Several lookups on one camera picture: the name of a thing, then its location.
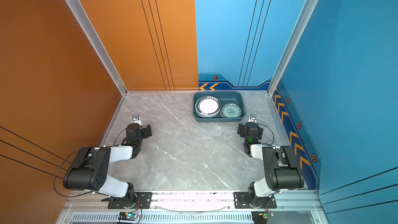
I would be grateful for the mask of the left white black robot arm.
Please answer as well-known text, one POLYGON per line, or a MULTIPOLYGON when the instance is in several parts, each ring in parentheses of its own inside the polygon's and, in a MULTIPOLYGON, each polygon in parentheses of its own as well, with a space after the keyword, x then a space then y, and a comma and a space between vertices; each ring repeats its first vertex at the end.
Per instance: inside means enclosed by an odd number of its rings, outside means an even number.
POLYGON ((152 136, 151 125, 129 124, 126 137, 118 146, 83 147, 77 151, 63 178, 63 186, 71 190, 88 190, 108 196, 109 208, 139 208, 139 198, 132 183, 108 175, 111 163, 135 159, 143 139, 152 136))

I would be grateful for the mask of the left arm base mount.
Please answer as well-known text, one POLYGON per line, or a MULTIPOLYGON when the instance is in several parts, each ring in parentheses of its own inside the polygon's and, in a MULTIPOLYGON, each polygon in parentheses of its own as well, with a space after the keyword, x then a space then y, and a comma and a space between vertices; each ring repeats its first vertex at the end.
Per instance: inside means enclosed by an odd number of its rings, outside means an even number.
POLYGON ((136 192, 135 200, 122 198, 109 198, 108 209, 149 209, 152 200, 152 192, 136 192))

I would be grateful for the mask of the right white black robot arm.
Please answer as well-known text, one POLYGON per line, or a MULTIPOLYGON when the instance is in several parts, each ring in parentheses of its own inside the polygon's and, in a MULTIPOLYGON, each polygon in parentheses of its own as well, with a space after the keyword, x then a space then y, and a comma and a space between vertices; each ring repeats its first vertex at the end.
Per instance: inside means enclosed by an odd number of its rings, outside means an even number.
POLYGON ((305 186, 302 169, 291 146, 261 143, 263 128, 255 122, 239 124, 237 134, 244 138, 245 154, 262 160, 264 167, 264 177, 248 187, 247 204, 253 208, 275 208, 272 203, 275 194, 305 186))

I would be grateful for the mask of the green patterned plate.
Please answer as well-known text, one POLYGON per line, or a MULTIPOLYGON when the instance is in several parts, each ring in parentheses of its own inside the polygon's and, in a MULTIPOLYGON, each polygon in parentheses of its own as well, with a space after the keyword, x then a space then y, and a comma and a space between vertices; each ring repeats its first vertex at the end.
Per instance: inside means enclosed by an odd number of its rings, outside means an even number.
POLYGON ((223 118, 239 118, 242 115, 242 109, 235 103, 227 103, 220 109, 220 115, 223 118))

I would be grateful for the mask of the white plate green red rim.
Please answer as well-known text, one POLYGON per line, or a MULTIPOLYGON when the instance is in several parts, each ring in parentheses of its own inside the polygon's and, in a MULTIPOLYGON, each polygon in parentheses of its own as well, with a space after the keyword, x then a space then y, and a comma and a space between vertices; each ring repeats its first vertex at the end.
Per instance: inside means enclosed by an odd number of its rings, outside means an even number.
POLYGON ((207 95, 196 101, 194 109, 201 118, 213 118, 219 114, 221 106, 218 98, 207 95))

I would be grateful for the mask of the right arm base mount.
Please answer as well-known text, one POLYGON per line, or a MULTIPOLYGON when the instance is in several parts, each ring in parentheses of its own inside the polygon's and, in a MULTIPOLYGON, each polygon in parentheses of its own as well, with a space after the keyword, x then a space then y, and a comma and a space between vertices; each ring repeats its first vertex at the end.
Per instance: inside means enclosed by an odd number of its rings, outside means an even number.
POLYGON ((235 192, 234 206, 237 209, 244 208, 261 208, 276 209, 277 204, 274 196, 270 197, 250 197, 248 192, 235 192))

